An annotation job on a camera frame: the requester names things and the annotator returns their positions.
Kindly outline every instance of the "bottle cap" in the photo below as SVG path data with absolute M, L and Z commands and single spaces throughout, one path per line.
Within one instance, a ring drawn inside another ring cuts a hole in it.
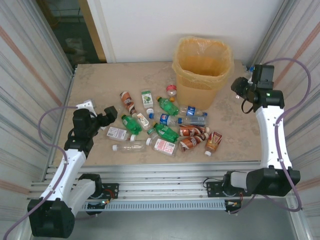
M 148 108 L 147 110 L 146 110 L 146 114 L 153 114 L 154 113 L 154 110 L 152 109 L 152 108 Z
M 210 157 L 210 156 L 211 156 L 211 152 L 209 152 L 209 151 L 205 151 L 205 152 L 204 152 L 204 155 L 206 155 L 206 156 Z
M 136 138 L 137 138 L 137 135 L 132 134 L 132 135 L 131 135 L 131 137 L 130 137 L 130 142 L 135 141 L 135 140 L 136 140 Z
M 149 137 L 149 138 L 146 140 L 145 144 L 146 144 L 147 146 L 150 146 L 151 140 L 152 140 L 151 137 Z

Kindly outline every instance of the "trash can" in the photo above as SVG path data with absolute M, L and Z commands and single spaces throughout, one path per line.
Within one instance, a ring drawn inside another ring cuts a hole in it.
M 206 110 L 234 72 L 233 52 L 219 40 L 184 37 L 174 52 L 172 68 L 178 103 Z

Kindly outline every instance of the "table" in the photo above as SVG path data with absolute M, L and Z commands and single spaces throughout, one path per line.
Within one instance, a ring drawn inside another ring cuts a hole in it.
M 244 114 L 241 111 L 241 99 L 230 90 L 234 79 L 244 76 L 244 68 L 236 60 L 234 74 L 228 83 L 216 95 L 211 107 L 206 110 L 210 117 L 210 130 L 222 134 L 222 141 L 216 153 L 211 157 L 204 155 L 205 144 L 196 146 L 186 152 L 177 151 L 175 157 L 155 152 L 147 146 L 146 152 L 121 153 L 112 151 L 112 145 L 118 142 L 107 138 L 107 130 L 99 131 L 93 138 L 94 146 L 85 162 L 87 166 L 94 165 L 131 165 L 131 164 L 168 164 L 168 163 L 207 163 L 259 161 L 261 159 L 261 142 L 258 121 L 255 114 Z M 81 104 L 88 99 L 94 99 L 95 111 L 102 113 L 106 107 L 121 104 L 119 94 L 129 91 L 135 108 L 146 113 L 142 104 L 141 90 L 151 89 L 154 101 L 157 96 L 166 96 L 167 84 L 176 79 L 172 62 L 134 62 L 134 63 L 102 63 L 80 64 L 76 70 L 72 86 L 69 106 Z M 155 102 L 155 110 L 160 109 Z M 68 132 L 73 128 L 73 110 L 67 110 L 61 129 L 59 146 L 64 146 Z M 111 126 L 123 128 L 118 118 Z M 148 135 L 142 132 L 137 140 L 146 140 Z M 57 152 L 53 164 L 60 164 L 62 154 Z

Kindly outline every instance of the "green soda bottle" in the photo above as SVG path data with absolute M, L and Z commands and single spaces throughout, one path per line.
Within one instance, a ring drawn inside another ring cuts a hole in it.
M 164 140 L 170 143 L 176 142 L 179 137 L 178 133 L 176 133 L 166 125 L 155 123 L 153 127 L 155 128 L 156 132 L 159 134 L 161 138 L 163 138 Z
M 134 135 L 138 135 L 139 132 L 142 131 L 141 126 L 139 125 L 139 123 L 137 123 L 137 121 L 131 117 L 131 116 L 127 116 L 125 114 L 123 114 L 121 116 L 122 119 L 122 123 L 123 125 Z
M 158 96 L 157 101 L 160 104 L 160 107 L 165 110 L 169 115 L 175 116 L 179 113 L 179 108 L 175 106 L 169 98 L 162 98 Z

